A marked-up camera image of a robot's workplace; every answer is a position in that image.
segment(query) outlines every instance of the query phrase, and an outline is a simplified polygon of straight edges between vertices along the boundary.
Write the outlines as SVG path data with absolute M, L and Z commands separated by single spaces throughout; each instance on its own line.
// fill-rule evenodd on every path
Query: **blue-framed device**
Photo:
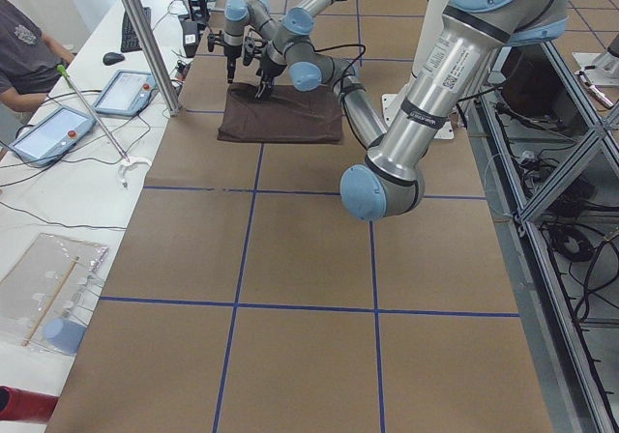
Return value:
M 95 119 L 61 106 L 9 145 L 24 161 L 44 167 L 67 153 L 95 125 Z
M 117 71 L 93 107 L 104 116 L 134 117 L 148 105 L 156 84 L 150 72 Z

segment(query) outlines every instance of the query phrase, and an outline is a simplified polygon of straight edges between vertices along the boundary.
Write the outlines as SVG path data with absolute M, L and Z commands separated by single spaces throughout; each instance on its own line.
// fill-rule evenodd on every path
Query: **keyboard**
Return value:
M 148 21 L 148 25 L 151 24 L 151 9 L 144 7 L 144 15 Z M 120 52 L 129 53 L 131 51 L 139 51 L 142 47 L 139 44 L 139 39 L 135 33 L 132 22 L 129 20 L 129 15 L 125 12 L 123 16 L 123 30 L 121 31 L 121 43 Z

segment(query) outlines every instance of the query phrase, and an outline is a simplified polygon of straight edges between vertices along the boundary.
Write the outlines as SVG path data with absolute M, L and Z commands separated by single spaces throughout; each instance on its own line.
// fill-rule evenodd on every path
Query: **brown cloth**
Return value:
M 253 143 L 337 143 L 342 138 L 341 108 L 326 86 L 299 92 L 277 86 L 273 95 L 254 98 L 256 87 L 228 87 L 218 140 Z

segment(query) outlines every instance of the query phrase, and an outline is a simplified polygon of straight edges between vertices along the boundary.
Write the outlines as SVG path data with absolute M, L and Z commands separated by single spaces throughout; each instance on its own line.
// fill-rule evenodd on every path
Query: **blue cup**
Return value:
M 74 356 L 85 332 L 83 325 L 58 317 L 44 326 L 43 337 L 63 353 Z

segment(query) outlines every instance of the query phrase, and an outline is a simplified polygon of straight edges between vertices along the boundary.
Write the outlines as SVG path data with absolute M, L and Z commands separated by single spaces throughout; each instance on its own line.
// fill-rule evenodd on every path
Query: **wooden stick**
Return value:
M 58 298 L 58 295 L 60 294 L 60 290 L 62 290 L 62 287 L 65 286 L 65 283 L 67 283 L 67 280 L 69 279 L 69 277 L 73 273 L 73 271 L 75 269 L 75 266 L 77 265 L 78 262 L 79 262 L 79 256 L 74 257 L 74 260 L 72 261 L 71 266 L 65 272 L 65 274 L 62 277 L 62 279 L 60 280 L 60 282 L 56 286 L 56 289 L 54 290 L 54 293 L 51 295 L 51 297 L 49 298 L 49 301 L 47 301 L 47 303 L 45 304 L 45 307 L 41 311 L 41 315 L 37 319 L 37 322 L 35 322 L 35 325 L 32 327 L 30 332 L 21 341 L 21 345 L 22 346 L 28 346 L 28 344 L 30 343 L 30 340 L 32 339 L 34 334 L 39 329 L 39 326 L 41 325 L 41 322 L 43 321 L 43 319 L 47 315 L 47 313 L 49 311 L 49 308 L 51 307 L 52 304 L 54 304 L 54 301 L 56 301 L 56 298 Z

